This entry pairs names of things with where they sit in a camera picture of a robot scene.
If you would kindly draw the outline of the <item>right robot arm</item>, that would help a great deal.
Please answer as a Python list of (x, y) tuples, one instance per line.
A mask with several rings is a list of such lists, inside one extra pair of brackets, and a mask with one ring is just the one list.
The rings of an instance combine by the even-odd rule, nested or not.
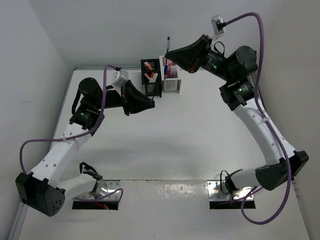
[(245, 187), (263, 187), (272, 191), (288, 178), (294, 178), (309, 160), (307, 153), (297, 151), (288, 143), (259, 99), (255, 99), (254, 86), (249, 76), (258, 69), (257, 52), (243, 45), (229, 57), (211, 46), (212, 39), (202, 35), (194, 43), (168, 51), (165, 58), (193, 74), (203, 68), (226, 83), (219, 88), (223, 101), (247, 127), (265, 159), (265, 165), (252, 169), (239, 169), (225, 177), (224, 187), (234, 193)]

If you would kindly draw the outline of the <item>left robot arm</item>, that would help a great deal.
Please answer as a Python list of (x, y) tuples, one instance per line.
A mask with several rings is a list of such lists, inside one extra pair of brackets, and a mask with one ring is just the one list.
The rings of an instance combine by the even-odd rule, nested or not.
[(81, 195), (88, 194), (91, 202), (105, 198), (100, 191), (102, 176), (85, 162), (79, 165), (79, 176), (68, 180), (61, 177), (80, 148), (96, 133), (104, 119), (103, 110), (119, 107), (129, 116), (153, 109), (155, 102), (138, 91), (130, 80), (116, 91), (111, 85), (102, 89), (92, 77), (83, 79), (78, 85), (72, 117), (61, 140), (30, 172), (17, 176), (15, 183), (20, 201), (52, 217), (65, 201), (78, 200)]

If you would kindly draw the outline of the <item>yellow tip white pen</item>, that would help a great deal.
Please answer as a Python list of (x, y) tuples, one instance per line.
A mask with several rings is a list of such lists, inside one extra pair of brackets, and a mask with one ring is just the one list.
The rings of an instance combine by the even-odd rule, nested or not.
[(157, 81), (158, 78), (158, 73), (156, 72), (153, 76), (153, 82), (155, 83)]

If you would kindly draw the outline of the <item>pink purple eraser block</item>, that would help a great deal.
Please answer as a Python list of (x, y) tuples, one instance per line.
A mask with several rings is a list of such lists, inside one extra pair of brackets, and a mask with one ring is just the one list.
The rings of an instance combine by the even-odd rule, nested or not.
[(164, 58), (163, 59), (163, 64), (165, 66), (171, 66), (173, 64), (173, 62), (171, 60), (167, 59), (167, 58)]

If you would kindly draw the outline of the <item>orange cap highlighter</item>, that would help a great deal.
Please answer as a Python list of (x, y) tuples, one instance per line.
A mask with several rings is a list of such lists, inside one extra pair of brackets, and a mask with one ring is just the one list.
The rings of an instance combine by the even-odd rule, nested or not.
[(146, 71), (154, 71), (156, 67), (156, 63), (154, 61), (144, 61), (143, 65)]

